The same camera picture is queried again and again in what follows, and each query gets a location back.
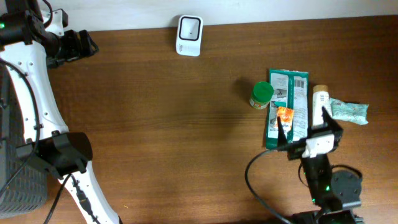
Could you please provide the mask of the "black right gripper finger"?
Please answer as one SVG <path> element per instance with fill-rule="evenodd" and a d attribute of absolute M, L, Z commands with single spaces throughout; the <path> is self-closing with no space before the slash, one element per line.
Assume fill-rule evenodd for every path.
<path fill-rule="evenodd" d="M 280 116 L 277 117 L 277 125 L 278 125 L 278 138 L 277 138 L 277 151 L 285 151 L 286 145 L 288 145 L 288 141 L 286 139 L 282 121 Z"/>
<path fill-rule="evenodd" d="M 343 128 L 330 116 L 326 108 L 322 107 L 323 123 L 326 124 L 334 133 L 342 133 Z"/>

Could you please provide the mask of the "white barcode scanner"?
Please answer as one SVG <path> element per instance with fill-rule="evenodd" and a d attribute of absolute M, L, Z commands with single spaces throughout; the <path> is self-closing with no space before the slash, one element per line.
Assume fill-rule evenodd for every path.
<path fill-rule="evenodd" d="M 182 15 L 178 20 L 176 52 L 179 55 L 198 57 L 201 50 L 203 19 L 199 16 Z"/>

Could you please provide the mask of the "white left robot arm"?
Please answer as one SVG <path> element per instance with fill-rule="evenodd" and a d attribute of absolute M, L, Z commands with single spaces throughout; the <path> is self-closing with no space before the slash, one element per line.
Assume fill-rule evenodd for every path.
<path fill-rule="evenodd" d="M 7 69 L 23 119 L 25 143 L 16 148 L 22 167 L 58 179 L 87 223 L 120 223 L 93 171 L 93 150 L 85 133 L 71 133 L 50 85 L 48 68 L 99 51 L 86 30 L 65 30 L 67 14 L 47 16 L 22 9 L 1 16 L 1 64 Z"/>

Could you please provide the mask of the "teal wipes packet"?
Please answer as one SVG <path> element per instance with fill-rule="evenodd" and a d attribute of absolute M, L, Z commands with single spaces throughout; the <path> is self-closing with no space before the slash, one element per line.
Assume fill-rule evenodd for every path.
<path fill-rule="evenodd" d="M 368 124 L 368 108 L 369 105 L 345 103 L 334 98 L 331 99 L 332 118 L 341 121 L 347 121 L 358 125 L 366 125 Z"/>

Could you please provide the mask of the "green capped bottle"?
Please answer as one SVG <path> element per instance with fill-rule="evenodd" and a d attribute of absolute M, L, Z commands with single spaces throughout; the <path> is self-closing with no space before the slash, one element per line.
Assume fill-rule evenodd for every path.
<path fill-rule="evenodd" d="M 253 108 L 263 110 L 268 106 L 273 94 L 274 89 L 270 83 L 258 82 L 252 89 L 249 103 Z"/>

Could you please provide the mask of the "green wipes packet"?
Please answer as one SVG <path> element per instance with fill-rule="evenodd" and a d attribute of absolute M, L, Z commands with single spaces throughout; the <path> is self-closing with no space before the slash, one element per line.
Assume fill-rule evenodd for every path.
<path fill-rule="evenodd" d="M 289 142 L 298 141 L 308 134 L 308 73 L 290 70 L 269 70 L 269 83 L 274 89 L 266 129 L 266 149 L 277 147 L 277 109 L 293 109 L 292 129 L 285 135 Z"/>

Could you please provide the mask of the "white tube with cork cap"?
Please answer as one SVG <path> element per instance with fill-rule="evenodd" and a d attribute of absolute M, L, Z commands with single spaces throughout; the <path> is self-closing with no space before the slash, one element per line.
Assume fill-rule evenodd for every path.
<path fill-rule="evenodd" d="M 330 116 L 332 116 L 330 96 L 327 85 L 316 85 L 313 87 L 313 106 L 312 106 L 312 125 L 318 126 L 323 124 L 323 111 L 325 108 Z"/>

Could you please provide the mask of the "orange tissue packet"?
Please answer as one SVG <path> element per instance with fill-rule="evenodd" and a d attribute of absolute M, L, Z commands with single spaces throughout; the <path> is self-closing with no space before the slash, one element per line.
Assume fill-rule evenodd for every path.
<path fill-rule="evenodd" d="M 277 118 L 280 118 L 284 132 L 288 133 L 292 129 L 294 110 L 283 106 L 278 107 L 276 118 L 273 124 L 273 127 L 276 129 L 278 128 Z"/>

